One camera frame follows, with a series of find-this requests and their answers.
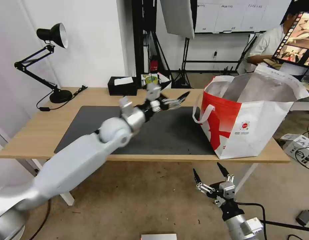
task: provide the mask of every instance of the monitor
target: monitor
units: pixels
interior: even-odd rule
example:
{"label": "monitor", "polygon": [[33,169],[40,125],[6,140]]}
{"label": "monitor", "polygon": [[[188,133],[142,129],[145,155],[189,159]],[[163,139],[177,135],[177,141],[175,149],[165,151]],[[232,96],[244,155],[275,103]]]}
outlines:
{"label": "monitor", "polygon": [[309,68],[309,13],[301,12],[298,14],[273,58]]}

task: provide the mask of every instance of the lamp head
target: lamp head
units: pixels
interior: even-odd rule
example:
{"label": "lamp head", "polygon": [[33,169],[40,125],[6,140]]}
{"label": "lamp head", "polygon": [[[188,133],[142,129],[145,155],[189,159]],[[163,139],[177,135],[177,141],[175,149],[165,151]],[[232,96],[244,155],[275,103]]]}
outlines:
{"label": "lamp head", "polygon": [[37,29],[37,36],[43,41],[54,41],[58,46],[68,48],[67,33],[62,23],[57,23],[51,29]]}

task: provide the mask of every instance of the shopping bag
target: shopping bag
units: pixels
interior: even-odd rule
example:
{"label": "shopping bag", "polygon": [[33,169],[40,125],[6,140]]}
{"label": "shopping bag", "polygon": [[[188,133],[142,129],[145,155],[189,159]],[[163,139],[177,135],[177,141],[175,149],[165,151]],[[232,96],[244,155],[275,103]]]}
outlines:
{"label": "shopping bag", "polygon": [[220,159],[258,156],[293,103],[309,97],[296,78],[259,65],[237,77],[217,76],[203,91],[201,125]]}

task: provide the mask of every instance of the robotic arm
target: robotic arm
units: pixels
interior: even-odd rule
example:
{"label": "robotic arm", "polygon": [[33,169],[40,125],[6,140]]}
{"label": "robotic arm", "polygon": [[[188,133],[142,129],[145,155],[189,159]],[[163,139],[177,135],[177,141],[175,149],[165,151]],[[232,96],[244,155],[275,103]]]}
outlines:
{"label": "robotic arm", "polygon": [[161,88],[169,83],[148,84],[142,105],[133,107],[127,97],[122,98],[121,117],[104,121],[94,133],[78,138],[61,150],[31,182],[0,188],[0,240],[9,240],[20,231],[27,220],[26,210],[78,186],[104,164],[108,155],[127,145],[156,112],[178,108],[190,92],[178,99],[168,99]]}
{"label": "robotic arm", "polygon": [[258,218],[245,219],[244,211],[234,201],[236,188],[233,183],[234,175],[230,175],[220,163],[217,164],[225,181],[208,186],[201,182],[197,172],[193,169],[196,188],[207,197],[214,199],[214,204],[221,209],[222,219],[228,226],[232,240],[258,240],[257,233],[263,229],[260,220]]}

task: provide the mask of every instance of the wooden table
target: wooden table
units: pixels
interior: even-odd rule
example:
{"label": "wooden table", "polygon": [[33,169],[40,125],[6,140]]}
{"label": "wooden table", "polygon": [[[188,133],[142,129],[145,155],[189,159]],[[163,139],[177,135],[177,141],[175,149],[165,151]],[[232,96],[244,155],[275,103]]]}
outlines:
{"label": "wooden table", "polygon": [[[78,88],[63,88],[71,92]],[[169,98],[177,98],[188,89],[166,89],[163,93]],[[191,93],[183,102],[183,106],[193,106],[202,89],[191,89]],[[133,104],[145,101],[146,91],[138,90],[137,96],[129,96]],[[110,96],[107,88],[88,88],[60,109],[50,112],[38,112],[0,151],[0,158],[32,159],[39,169],[42,164],[38,159],[50,159],[64,133],[82,106],[118,106],[121,96]],[[47,103],[56,107],[60,104]],[[223,159],[216,155],[110,155],[110,161],[170,161],[170,162],[215,162],[229,161],[248,163],[238,181],[237,190],[257,167],[258,163],[288,163],[289,157],[282,151],[274,139],[271,139],[258,157]],[[70,194],[62,196],[69,205],[73,204]]]}

